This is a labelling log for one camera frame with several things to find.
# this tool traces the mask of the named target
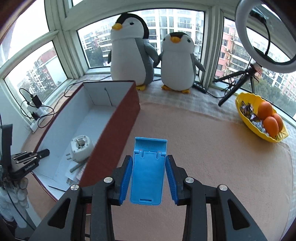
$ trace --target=penguin plush toy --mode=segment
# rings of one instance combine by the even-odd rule
[[[148,27],[138,15],[123,13],[117,19],[108,55],[112,80],[134,80],[141,91],[153,81],[153,61],[158,61],[158,54],[148,37]]]
[[[162,48],[158,62],[154,63],[157,66],[161,61],[162,89],[190,93],[196,76],[195,66],[205,71],[193,54],[193,40],[183,32],[170,33],[163,39]]]

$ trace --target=penguin beak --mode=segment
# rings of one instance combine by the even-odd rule
[[[177,43],[179,43],[179,42],[181,41],[181,39],[178,38],[178,37],[171,37],[170,40],[171,40],[173,43],[175,43],[175,44],[177,44]]]
[[[118,31],[118,30],[121,30],[122,29],[122,24],[120,23],[116,23],[112,26],[112,29]]]

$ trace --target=black power strip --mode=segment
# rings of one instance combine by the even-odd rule
[[[200,83],[194,82],[192,87],[196,88],[198,91],[204,94],[207,92],[206,89]]]

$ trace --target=metal screw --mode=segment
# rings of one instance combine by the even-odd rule
[[[76,191],[76,190],[78,190],[79,185],[78,184],[73,184],[70,188],[71,188],[72,191]]]
[[[187,177],[187,178],[185,178],[185,182],[187,182],[187,183],[193,183],[194,182],[194,179],[192,177]]]
[[[228,187],[224,184],[220,185],[219,188],[221,191],[227,191],[227,189],[228,189]]]
[[[106,182],[106,183],[110,183],[112,181],[113,181],[113,179],[111,177],[104,178],[104,182]]]

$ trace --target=yellow bowl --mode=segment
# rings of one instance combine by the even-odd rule
[[[241,106],[242,101],[244,101],[245,104],[248,104],[248,103],[252,104],[252,106],[254,108],[254,113],[257,114],[259,104],[265,100],[262,99],[260,96],[252,94],[252,93],[240,93],[235,98],[235,105],[237,107],[237,112],[239,113],[241,119],[244,121],[244,123],[247,125],[247,127],[249,127],[251,129],[251,131],[253,131],[257,136],[259,136],[262,139],[269,141],[269,142],[280,142],[289,135],[285,124],[284,124],[284,127],[281,130],[281,132],[277,135],[276,139],[273,139],[272,137],[269,137],[269,136],[265,135],[264,133],[262,133],[261,131],[259,131],[259,129],[257,127],[255,127],[250,122],[250,120],[247,117],[245,117],[242,114],[242,112],[240,111],[239,108]]]

